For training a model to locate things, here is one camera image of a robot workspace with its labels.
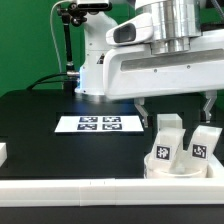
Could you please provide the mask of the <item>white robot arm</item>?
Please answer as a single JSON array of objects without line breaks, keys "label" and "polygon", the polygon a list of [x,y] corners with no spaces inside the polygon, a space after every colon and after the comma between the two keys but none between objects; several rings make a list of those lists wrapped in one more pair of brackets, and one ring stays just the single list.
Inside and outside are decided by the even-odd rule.
[{"label": "white robot arm", "polygon": [[224,89],[224,22],[204,25],[204,0],[136,0],[136,16],[120,25],[100,13],[84,28],[86,60],[75,92],[133,99],[204,92],[204,118]]}]

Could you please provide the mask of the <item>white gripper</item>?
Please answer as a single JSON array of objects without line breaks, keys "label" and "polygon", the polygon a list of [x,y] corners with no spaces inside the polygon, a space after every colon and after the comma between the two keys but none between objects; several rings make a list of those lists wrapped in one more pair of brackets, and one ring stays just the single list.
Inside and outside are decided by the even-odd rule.
[{"label": "white gripper", "polygon": [[145,128],[148,112],[140,97],[206,91],[203,118],[209,123],[216,90],[224,89],[224,31],[193,38],[187,52],[153,55],[148,44],[112,49],[104,58],[103,89],[113,100],[136,98]]}]

